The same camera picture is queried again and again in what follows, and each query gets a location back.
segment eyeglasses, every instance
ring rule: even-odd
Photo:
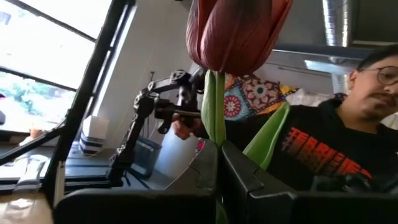
[[[384,68],[362,69],[362,71],[377,71],[377,80],[382,85],[398,83],[398,67],[388,66]]]

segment man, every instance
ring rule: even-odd
[[[271,175],[296,190],[308,190],[315,175],[387,180],[398,172],[398,131],[381,124],[398,111],[398,45],[363,60],[349,76],[349,89],[344,101],[291,107],[267,169]],[[227,139],[243,150],[269,116],[226,121]],[[190,129],[174,118],[178,137],[207,137],[200,120]]]

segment window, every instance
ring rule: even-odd
[[[54,128],[93,53],[111,0],[0,0],[0,130]]]

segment hand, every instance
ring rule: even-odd
[[[199,118],[195,118],[193,120],[193,126],[191,128],[188,128],[182,122],[181,117],[178,114],[173,115],[172,122],[175,135],[182,140],[188,139],[191,136],[190,134],[192,132],[198,130],[201,127],[201,120]]]

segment tulip petal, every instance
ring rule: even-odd
[[[272,18],[271,23],[273,24],[273,28],[271,30],[271,36],[268,41],[262,47],[263,51],[259,54],[257,60],[254,61],[253,65],[251,65],[250,69],[252,72],[256,71],[259,67],[261,67],[266,59],[272,52],[272,49],[275,46],[276,40],[278,39],[279,33],[283,28],[285,23],[287,14],[292,7],[293,0],[273,0],[272,1]]]
[[[216,4],[216,0],[193,0],[188,22],[186,43],[192,60],[201,65],[200,42],[207,20]]]
[[[272,0],[218,0],[201,40],[202,63],[219,72],[245,75],[271,32]]]

